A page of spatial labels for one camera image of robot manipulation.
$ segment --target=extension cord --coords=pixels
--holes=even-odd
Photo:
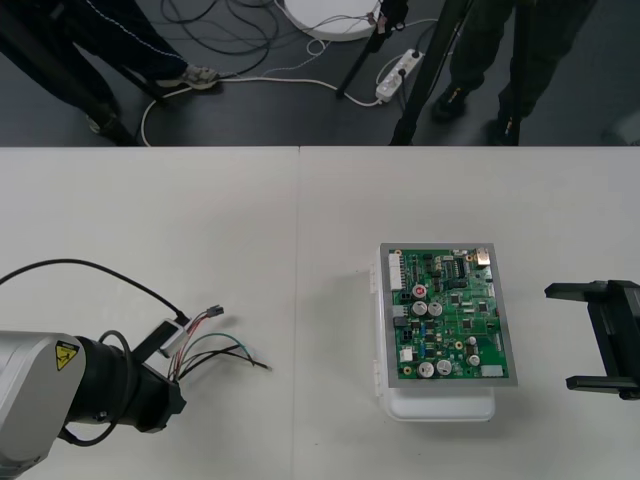
[[[414,57],[414,49],[410,48],[407,52],[402,56],[396,66],[389,72],[389,74],[384,78],[382,83],[378,85],[376,88],[376,97],[387,103],[389,102],[393,96],[398,91],[398,88],[402,86],[402,76],[400,75],[400,70],[404,70],[406,73],[404,78],[406,79],[409,74],[412,72],[414,68],[420,63],[424,54],[420,52],[417,53],[417,57]]]

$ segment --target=gray floor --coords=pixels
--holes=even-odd
[[[158,0],[139,3],[149,18],[161,19]],[[180,5],[184,14],[190,15],[208,3],[209,0],[185,0]],[[441,0],[414,0],[410,2],[407,21],[437,16],[441,5]],[[283,32],[294,30],[279,11],[275,12]],[[271,20],[264,12],[245,13],[271,28]],[[222,3],[211,18],[239,34],[256,35],[230,17]],[[523,145],[600,145],[605,127],[640,108],[638,18],[640,2],[636,0],[599,2],[536,111],[523,122]],[[349,92],[363,101],[374,100],[378,70],[390,58],[412,47],[423,28],[416,26],[395,34],[380,53],[370,57]],[[176,26],[158,29],[165,37],[184,36]],[[199,35],[224,35],[208,24],[193,30]],[[275,49],[256,73],[295,66],[309,58],[305,50],[308,37],[298,33],[288,38],[299,40]],[[190,61],[206,63],[223,72],[240,69],[255,58],[222,56],[191,41],[171,43]],[[294,72],[279,72],[279,76],[314,78],[337,85],[362,47],[363,41],[332,44],[314,62]],[[485,85],[470,97],[465,118],[443,127],[432,124],[425,114],[414,143],[482,144],[482,127],[495,116],[497,93],[508,79],[511,48],[512,35],[508,34]],[[123,107],[123,122],[134,131],[149,99],[100,60],[92,61],[116,93]],[[0,146],[110,145],[88,130],[81,112],[50,96],[4,57],[0,57],[0,72]],[[434,98],[447,82],[445,69]],[[397,102],[362,108],[347,100],[338,101],[332,92],[314,85],[227,84],[221,92],[182,95],[171,100],[169,107],[154,109],[146,131],[154,145],[386,145],[399,116]]]

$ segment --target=warning label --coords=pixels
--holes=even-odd
[[[69,365],[69,362],[73,360],[73,357],[78,354],[79,350],[80,347],[70,343],[56,343],[56,364],[58,366],[58,371]]]

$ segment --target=black pants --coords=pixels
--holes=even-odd
[[[522,115],[529,115],[551,83],[560,60],[597,0],[538,0],[534,9]],[[452,84],[475,90],[484,82],[484,72],[493,64],[504,24],[511,16],[514,0],[475,0],[451,59]],[[500,93],[500,108],[509,109],[511,86]]]
[[[12,12],[101,102],[111,102],[113,93],[102,76],[78,51],[74,42],[102,57],[107,63],[122,65],[147,80],[176,78],[184,72],[186,62],[156,33],[135,0],[89,1],[102,14],[121,26],[103,18],[86,0],[62,2],[65,8],[55,21],[51,14],[61,3],[58,0],[37,0],[33,3],[12,0],[7,5],[11,5]],[[125,29],[146,45],[125,32]],[[0,51],[51,94],[74,105],[72,98],[68,98],[63,91],[48,82],[43,72],[34,68],[28,58],[1,36]]]

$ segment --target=circuit board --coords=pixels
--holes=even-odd
[[[488,250],[388,253],[398,378],[508,378]]]

